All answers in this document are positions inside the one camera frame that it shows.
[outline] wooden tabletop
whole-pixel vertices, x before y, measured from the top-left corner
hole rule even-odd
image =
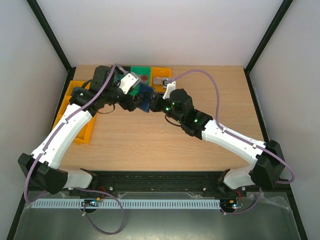
[[[78,66],[73,79],[92,79],[97,66]],[[191,69],[209,72],[220,92],[220,122],[251,138],[263,139],[241,66],[165,67],[172,69],[173,77]],[[196,109],[215,116],[217,97],[207,76],[189,74],[177,80],[176,87],[187,91]],[[107,105],[101,112],[110,110],[112,106]],[[61,162],[63,168],[101,171],[223,171],[245,165],[234,153],[170,125],[162,112],[128,112],[119,105],[113,113],[98,114],[90,143],[72,143]]]

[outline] blue object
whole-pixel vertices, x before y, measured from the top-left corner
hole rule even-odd
[[[124,74],[115,74],[113,83],[119,82],[124,76]]]
[[[80,86],[76,86],[76,87],[74,87],[74,89],[72,90],[71,95],[73,96],[73,95],[74,95],[74,93],[75,93],[78,89],[81,89],[81,87],[80,87]]]
[[[148,113],[149,112],[149,107],[150,107],[150,101],[152,100],[153,92],[155,91],[154,87],[148,86],[144,83],[139,83],[139,91],[137,95],[139,97],[144,98],[144,101],[139,104],[138,108],[141,109],[142,111]]]

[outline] black frame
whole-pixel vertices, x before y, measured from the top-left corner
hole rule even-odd
[[[62,64],[64,65],[67,71],[67,77],[65,80],[64,88],[62,90],[60,100],[58,103],[58,108],[56,110],[54,119],[57,116],[59,107],[62,103],[64,95],[67,91],[69,82],[73,79],[76,67],[72,67],[64,54],[63,49],[61,48],[54,32],[52,31],[48,21],[46,20],[45,15],[43,14],[40,6],[38,5],[36,0],[26,0],[31,7],[34,15],[36,16],[38,22],[43,28],[46,36],[50,40],[54,50],[59,56]],[[277,13],[275,14],[272,22],[270,23],[268,29],[266,30],[263,38],[261,39],[257,49],[255,50],[252,58],[250,59],[246,68],[244,68],[245,77],[247,80],[248,88],[252,97],[253,105],[255,108],[255,112],[258,118],[258,122],[260,125],[260,129],[262,132],[262,136],[265,142],[269,141],[268,133],[266,130],[265,122],[262,117],[262,113],[260,110],[260,106],[258,104],[257,96],[254,91],[254,87],[252,81],[250,79],[250,72],[258,61],[260,55],[271,39],[273,33],[277,29],[280,24],[282,18],[285,16],[287,10],[289,9],[293,0],[283,0],[281,6],[279,7]],[[210,171],[210,172],[202,172],[202,171],[188,171],[188,172],[162,172],[162,171],[130,171],[130,172],[119,172],[119,171],[95,171],[95,174],[98,175],[99,181],[104,186],[113,187],[111,193],[120,192],[120,191],[146,191],[146,192],[161,192],[161,191],[181,191],[181,192],[199,192],[202,193],[206,197],[219,197],[223,199],[223,196],[217,196],[216,193],[210,188],[210,182],[217,181],[219,176],[222,174],[221,171]],[[30,185],[29,191],[40,191],[38,187],[34,185]],[[246,188],[247,191],[256,192],[258,188],[256,186],[250,186]],[[298,211],[298,207],[293,196],[290,185],[281,185],[277,184],[276,187],[272,191],[268,192],[286,192],[287,197],[289,199],[290,207],[293,211],[293,216],[295,222],[297,224],[297,228],[302,240],[307,240],[307,235]],[[21,200],[19,202],[16,214],[14,216],[9,234],[7,236],[7,240],[13,240],[21,214],[23,212],[25,205],[24,196],[22,195]]]

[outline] yellow tray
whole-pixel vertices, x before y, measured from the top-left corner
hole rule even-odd
[[[75,87],[81,87],[82,84],[84,84],[84,81],[70,81],[69,86],[65,92],[62,104],[59,108],[58,114],[55,118],[53,128],[57,125],[57,123],[60,121],[60,119],[64,115],[64,113],[67,109],[67,106],[69,104],[69,100],[71,98],[71,94],[72,94],[73,89]],[[89,89],[89,86],[90,86],[90,84],[88,84],[85,87],[85,89]],[[76,144],[88,144],[89,143],[92,128],[94,126],[96,116],[97,115],[95,115],[86,125],[84,125],[84,127],[80,130],[80,132],[77,134],[77,136],[73,140],[74,143],[76,143]]]
[[[165,93],[166,89],[162,85],[154,85],[154,77],[170,78],[172,75],[171,68],[168,67],[151,67],[150,87],[154,88],[155,92]]]

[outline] white wall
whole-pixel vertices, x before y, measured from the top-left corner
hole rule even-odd
[[[73,66],[246,66],[282,0],[38,2]]]
[[[269,136],[295,169],[309,239],[320,234],[320,1],[292,3],[251,73]]]
[[[27,1],[0,7],[0,239],[5,239],[25,176],[21,153],[49,133],[67,72]]]

